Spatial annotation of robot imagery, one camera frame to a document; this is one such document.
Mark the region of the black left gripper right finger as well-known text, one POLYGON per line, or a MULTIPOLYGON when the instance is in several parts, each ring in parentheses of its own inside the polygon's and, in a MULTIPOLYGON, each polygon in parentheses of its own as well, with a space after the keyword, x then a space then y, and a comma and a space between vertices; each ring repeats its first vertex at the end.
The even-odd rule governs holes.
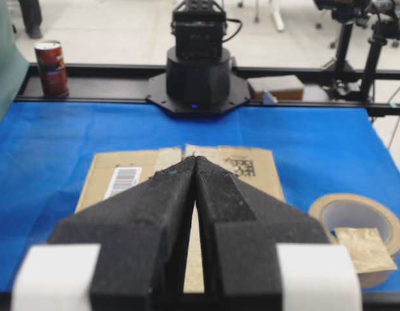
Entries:
POLYGON ((196 160, 206 291, 223 310, 361 310, 344 246, 319 220, 196 160))

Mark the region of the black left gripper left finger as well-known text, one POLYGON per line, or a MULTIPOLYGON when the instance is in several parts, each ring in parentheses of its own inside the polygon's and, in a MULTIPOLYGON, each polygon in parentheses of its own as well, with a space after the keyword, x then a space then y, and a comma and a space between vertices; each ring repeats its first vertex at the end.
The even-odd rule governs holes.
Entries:
POLYGON ((195 157, 61 220, 31 247, 13 310, 151 310, 180 294, 194 205, 195 157))

